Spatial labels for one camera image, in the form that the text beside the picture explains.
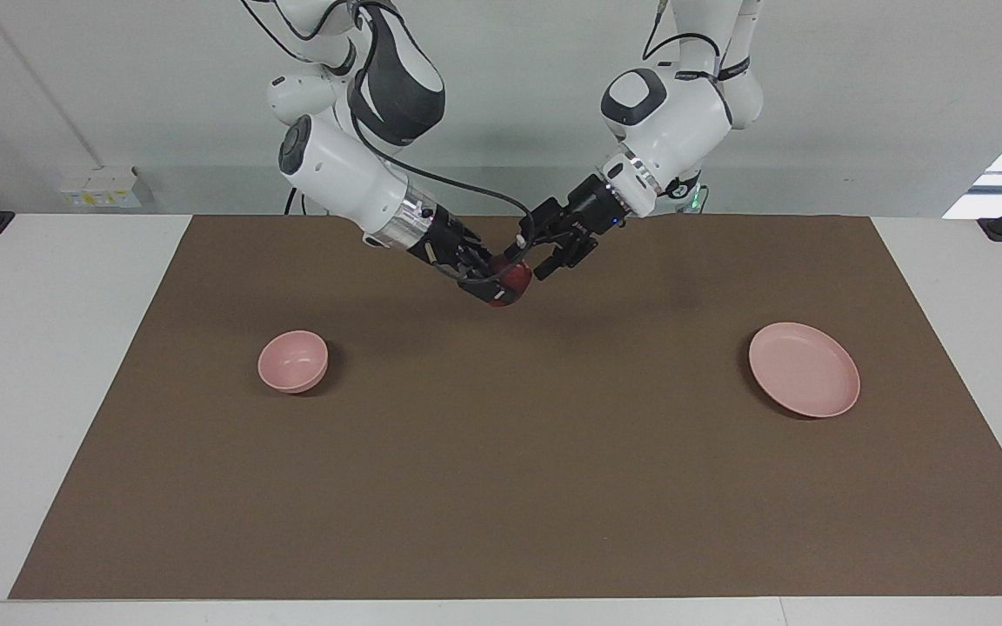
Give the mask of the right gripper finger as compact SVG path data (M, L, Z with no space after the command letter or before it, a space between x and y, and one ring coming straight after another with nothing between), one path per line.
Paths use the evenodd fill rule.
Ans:
M518 264L502 261L496 272L457 278L456 285L493 308L506 308L518 300Z
M500 261L496 261L496 254L484 244L482 238L473 230L464 232L464 252L469 258L474 272L496 272Z

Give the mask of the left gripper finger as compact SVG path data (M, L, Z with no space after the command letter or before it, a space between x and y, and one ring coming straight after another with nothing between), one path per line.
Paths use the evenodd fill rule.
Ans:
M529 249L539 245L565 247L570 244L570 210L556 198L545 199L518 222L514 250Z
M580 264L598 246L598 241L588 231L566 230L556 235L540 237L537 245L551 245L550 255L534 269L534 277L545 281L551 274Z

